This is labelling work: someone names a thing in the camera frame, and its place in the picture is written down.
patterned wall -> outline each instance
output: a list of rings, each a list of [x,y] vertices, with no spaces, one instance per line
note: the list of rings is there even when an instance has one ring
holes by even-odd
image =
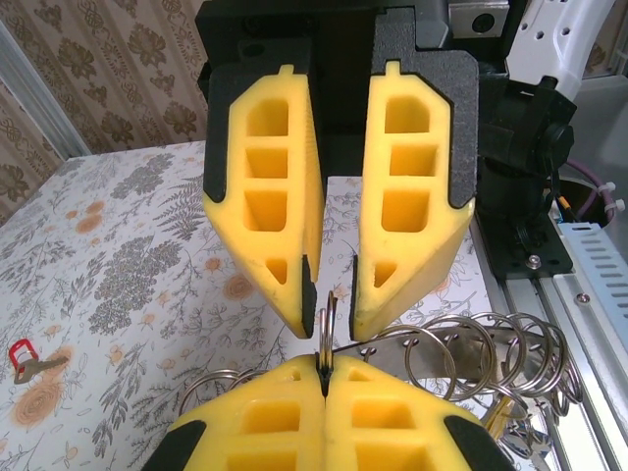
[[[0,80],[0,226],[61,164]]]
[[[0,0],[11,32],[93,153],[202,139],[202,0]]]

yellow foam pad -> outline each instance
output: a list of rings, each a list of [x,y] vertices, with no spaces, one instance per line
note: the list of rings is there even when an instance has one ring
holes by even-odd
[[[367,340],[443,281],[474,201],[447,201],[449,104],[388,62],[369,91],[352,337]]]
[[[170,431],[206,425],[184,471],[469,471],[448,416],[480,424],[345,356],[335,358],[324,399],[315,357],[307,355],[191,410]]]
[[[205,194],[203,204],[235,263],[299,338],[313,326],[315,300],[304,313],[302,294],[318,277],[323,203],[307,76],[283,66],[232,104],[226,197]]]

red key tag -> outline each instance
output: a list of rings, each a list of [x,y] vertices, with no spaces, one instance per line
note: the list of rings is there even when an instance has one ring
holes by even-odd
[[[13,367],[16,371],[21,363],[24,363],[31,358],[38,360],[39,355],[37,355],[37,352],[32,347],[30,340],[18,340],[13,344],[13,346],[11,346],[11,348],[9,348],[9,359],[11,360],[11,363],[13,363]],[[20,371],[18,371],[19,374],[22,374],[23,372],[24,368],[21,368]]]

floral tablecloth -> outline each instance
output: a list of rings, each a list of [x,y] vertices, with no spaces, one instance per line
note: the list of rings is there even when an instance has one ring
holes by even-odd
[[[203,153],[194,142],[73,159],[0,229],[0,470],[139,469],[194,379],[314,351],[317,332],[297,340],[212,230]],[[317,289],[319,307],[329,289],[340,300],[336,345],[348,343],[359,203],[360,179],[330,180]],[[489,307],[468,236],[402,320]],[[7,350],[22,338],[70,361],[15,386]]]

silver key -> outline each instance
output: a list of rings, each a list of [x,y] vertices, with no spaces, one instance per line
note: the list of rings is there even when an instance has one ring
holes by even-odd
[[[54,368],[55,366],[63,365],[67,361],[67,356],[60,356],[59,358],[50,361],[39,361],[35,358],[31,358],[18,365],[18,368],[16,368],[16,379],[14,383],[16,385],[28,383],[33,376],[38,375],[42,371]]]

